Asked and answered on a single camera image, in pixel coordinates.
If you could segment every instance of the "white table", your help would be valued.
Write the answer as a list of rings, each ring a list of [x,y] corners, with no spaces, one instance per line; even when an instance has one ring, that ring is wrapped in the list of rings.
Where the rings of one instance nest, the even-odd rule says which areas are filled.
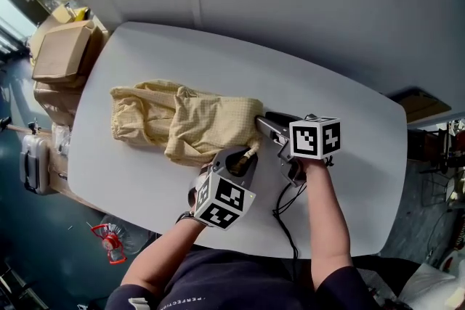
[[[110,134],[114,86],[169,79],[193,89],[260,99],[267,109],[341,118],[343,151],[331,168],[352,238],[352,255],[379,252],[403,190],[407,127],[401,106],[308,61],[244,41],[144,23],[120,26],[100,55],[81,98],[69,158],[70,188],[90,203],[164,233],[188,208],[189,181],[198,173],[170,163],[163,151],[131,147]],[[248,214],[229,231],[206,229],[198,244],[261,256],[292,257],[272,217],[285,186],[278,148],[264,140]],[[283,214],[302,258],[310,257],[307,201]]]

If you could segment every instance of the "plastic bottle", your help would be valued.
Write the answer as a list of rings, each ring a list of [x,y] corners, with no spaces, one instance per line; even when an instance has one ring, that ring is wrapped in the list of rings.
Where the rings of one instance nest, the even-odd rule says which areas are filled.
[[[110,214],[105,215],[100,225],[92,227],[91,231],[102,239],[102,246],[108,252],[112,265],[121,264],[126,256],[140,252],[151,236],[148,230]]]

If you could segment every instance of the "black t-shirt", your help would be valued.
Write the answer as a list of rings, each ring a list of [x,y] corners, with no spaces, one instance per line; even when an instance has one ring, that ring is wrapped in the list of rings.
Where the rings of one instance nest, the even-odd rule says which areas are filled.
[[[191,252],[163,298],[138,285],[122,285],[106,310],[379,309],[353,267],[331,274],[315,292],[295,285],[259,259],[229,250]]]

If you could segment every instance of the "person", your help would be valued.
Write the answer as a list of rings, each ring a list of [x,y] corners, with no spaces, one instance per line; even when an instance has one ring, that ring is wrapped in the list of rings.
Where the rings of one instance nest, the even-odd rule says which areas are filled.
[[[349,231],[328,170],[319,160],[302,163],[307,174],[312,289],[292,282],[264,258],[230,250],[191,251],[206,226],[186,218],[135,258],[105,308],[379,309],[352,265]]]

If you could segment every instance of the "black and white marker cube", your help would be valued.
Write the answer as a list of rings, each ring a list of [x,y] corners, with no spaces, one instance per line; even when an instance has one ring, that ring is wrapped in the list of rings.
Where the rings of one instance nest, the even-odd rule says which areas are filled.
[[[254,199],[253,192],[211,172],[197,191],[194,217],[228,230],[247,213]]]
[[[341,149],[341,121],[338,118],[309,118],[289,124],[291,155],[323,159]]]

